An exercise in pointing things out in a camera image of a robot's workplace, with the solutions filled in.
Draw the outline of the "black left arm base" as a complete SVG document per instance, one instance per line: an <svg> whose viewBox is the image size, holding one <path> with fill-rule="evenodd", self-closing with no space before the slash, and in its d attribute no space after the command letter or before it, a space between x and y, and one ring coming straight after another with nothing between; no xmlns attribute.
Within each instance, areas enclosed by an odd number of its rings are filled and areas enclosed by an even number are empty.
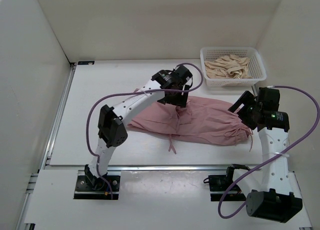
<svg viewBox="0 0 320 230"><path fill-rule="evenodd" d="M74 199L88 200L118 200L121 175L105 174L104 178L109 185L103 180L98 179L91 183L87 175L83 171L79 171L74 188Z"/></svg>

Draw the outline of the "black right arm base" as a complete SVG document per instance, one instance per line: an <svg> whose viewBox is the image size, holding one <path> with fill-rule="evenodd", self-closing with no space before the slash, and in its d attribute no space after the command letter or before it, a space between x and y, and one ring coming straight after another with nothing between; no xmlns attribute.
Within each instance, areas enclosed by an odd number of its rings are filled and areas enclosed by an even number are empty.
<svg viewBox="0 0 320 230"><path fill-rule="evenodd" d="M209 175L203 180L204 184L209 185L210 200L211 202L219 202L223 193L233 183L233 175L236 169L247 170L250 168L245 165L232 164L226 169L225 175ZM224 198L224 201L245 201L246 196L242 193L242 190L235 185L230 192Z"/></svg>

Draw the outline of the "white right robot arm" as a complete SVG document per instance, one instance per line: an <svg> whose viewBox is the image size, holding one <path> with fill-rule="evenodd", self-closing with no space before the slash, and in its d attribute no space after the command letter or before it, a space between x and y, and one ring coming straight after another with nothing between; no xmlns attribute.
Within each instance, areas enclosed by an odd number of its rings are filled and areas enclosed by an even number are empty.
<svg viewBox="0 0 320 230"><path fill-rule="evenodd" d="M286 223L302 209L303 201L295 197L289 180L283 152L289 146L289 116L279 111L279 102L279 90L261 88L257 96L245 91L229 111L257 130L265 163L261 181L246 178L243 192L248 216Z"/></svg>

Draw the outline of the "pink trousers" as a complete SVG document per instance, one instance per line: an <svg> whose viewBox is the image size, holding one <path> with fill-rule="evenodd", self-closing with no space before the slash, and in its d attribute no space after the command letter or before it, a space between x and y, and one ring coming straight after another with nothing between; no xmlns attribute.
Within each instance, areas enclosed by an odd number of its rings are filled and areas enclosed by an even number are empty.
<svg viewBox="0 0 320 230"><path fill-rule="evenodd" d="M253 131L236 113L228 111L231 103L189 96L186 107L154 102L129 123L141 132L168 136L170 140L233 146L253 139Z"/></svg>

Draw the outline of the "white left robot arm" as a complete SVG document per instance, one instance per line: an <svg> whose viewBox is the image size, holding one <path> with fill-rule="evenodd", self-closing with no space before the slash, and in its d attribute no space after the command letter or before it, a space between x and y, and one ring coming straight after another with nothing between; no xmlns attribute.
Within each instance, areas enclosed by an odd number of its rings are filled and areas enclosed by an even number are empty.
<svg viewBox="0 0 320 230"><path fill-rule="evenodd" d="M126 126L131 120L154 102L185 107L188 91L187 82L193 75L188 68L179 66L168 71L161 70L137 91L128 93L128 98L110 107L104 105L98 118L98 146L92 162L85 166L85 181L94 190L107 185L110 159L116 147L123 144L128 133Z"/></svg>

